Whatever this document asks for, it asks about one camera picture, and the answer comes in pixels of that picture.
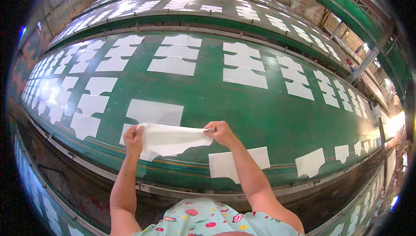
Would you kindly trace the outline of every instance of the metal beam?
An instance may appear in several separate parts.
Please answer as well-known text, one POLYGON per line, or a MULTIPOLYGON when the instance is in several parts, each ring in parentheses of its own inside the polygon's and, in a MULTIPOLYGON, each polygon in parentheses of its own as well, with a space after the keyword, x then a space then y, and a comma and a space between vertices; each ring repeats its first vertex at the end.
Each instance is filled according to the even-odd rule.
POLYGON ((336 29, 334 30, 334 32, 332 33, 332 35, 330 36, 330 39, 333 39, 335 36, 335 33, 338 32, 338 30, 340 30, 341 26, 342 26, 342 20, 341 22, 336 26, 336 29))
POLYGON ((364 70, 370 65, 372 61, 379 55, 380 50, 377 46, 370 52, 370 54, 364 59, 354 72, 346 79, 347 82, 352 83, 364 70))

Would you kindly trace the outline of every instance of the metal pole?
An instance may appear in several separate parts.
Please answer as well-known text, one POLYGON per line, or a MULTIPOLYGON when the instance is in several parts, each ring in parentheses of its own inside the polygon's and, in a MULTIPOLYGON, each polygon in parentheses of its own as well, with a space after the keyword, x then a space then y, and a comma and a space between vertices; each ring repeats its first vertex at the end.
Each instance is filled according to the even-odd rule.
POLYGON ((341 22, 336 26, 336 29, 334 30, 334 32, 332 33, 332 35, 330 36, 330 39, 333 39, 335 36, 335 33, 338 32, 338 30, 340 30, 341 26, 342 26, 342 20, 341 22))
POLYGON ((365 68, 367 68, 372 61, 379 55, 380 50, 377 46, 370 52, 370 54, 364 59, 363 63, 360 64, 354 72, 351 73, 349 77, 347 77, 346 81, 352 83, 362 72, 364 72, 365 68))
POLYGON ((392 50, 392 48, 396 44, 397 40, 398 40, 398 36, 396 37, 396 40, 393 42, 392 47, 390 47, 390 49, 387 51, 386 55, 388 55, 388 53, 392 50))

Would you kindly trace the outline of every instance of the white fabric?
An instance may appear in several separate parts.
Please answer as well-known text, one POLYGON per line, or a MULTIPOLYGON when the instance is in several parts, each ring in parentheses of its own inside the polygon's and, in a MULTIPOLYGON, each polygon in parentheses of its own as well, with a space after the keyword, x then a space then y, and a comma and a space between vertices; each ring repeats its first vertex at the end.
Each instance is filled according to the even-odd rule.
POLYGON ((155 123, 142 123, 143 151, 153 151, 161 156, 183 153, 193 146, 209 146, 213 138, 204 135, 208 129, 169 126, 155 123))

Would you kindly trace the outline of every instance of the light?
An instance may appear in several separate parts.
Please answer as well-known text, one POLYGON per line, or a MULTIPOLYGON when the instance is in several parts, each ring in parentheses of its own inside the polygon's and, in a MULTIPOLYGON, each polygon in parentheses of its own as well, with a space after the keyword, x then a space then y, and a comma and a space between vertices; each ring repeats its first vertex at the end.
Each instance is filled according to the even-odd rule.
POLYGON ((393 207, 396 204, 397 200, 398 200, 398 196, 394 197, 390 205, 393 207))
POLYGON ((24 32, 26 31, 26 27, 22 27, 21 29, 20 29, 20 34, 19 34, 19 40, 22 38, 22 36, 23 36, 23 34, 24 34, 24 32))
POLYGON ((368 48, 367 43, 363 44, 363 49, 364 49, 365 52, 368 52, 370 50, 370 48, 368 48))

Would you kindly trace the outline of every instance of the forearm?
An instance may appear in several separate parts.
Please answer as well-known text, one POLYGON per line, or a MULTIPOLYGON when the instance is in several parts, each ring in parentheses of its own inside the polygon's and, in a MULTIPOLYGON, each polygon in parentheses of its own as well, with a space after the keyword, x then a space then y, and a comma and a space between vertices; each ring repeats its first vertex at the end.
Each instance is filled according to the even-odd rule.
POLYGON ((136 168, 137 161, 126 157, 110 194, 110 209, 117 208, 136 213, 136 168))
POLYGON ((242 190, 248 201, 255 193, 270 189, 269 181, 263 171, 257 166, 253 158, 245 149, 243 144, 238 141, 230 147, 232 158, 236 166, 237 175, 241 183, 242 190))

